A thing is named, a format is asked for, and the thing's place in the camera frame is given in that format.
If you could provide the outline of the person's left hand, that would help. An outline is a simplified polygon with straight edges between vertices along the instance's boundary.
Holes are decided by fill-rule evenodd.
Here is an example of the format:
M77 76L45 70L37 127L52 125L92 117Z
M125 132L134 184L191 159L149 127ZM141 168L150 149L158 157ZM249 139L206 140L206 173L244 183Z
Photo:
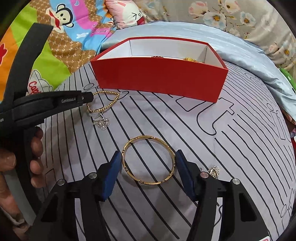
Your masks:
M44 186L43 131L38 126L1 126L1 238L23 240L33 225Z

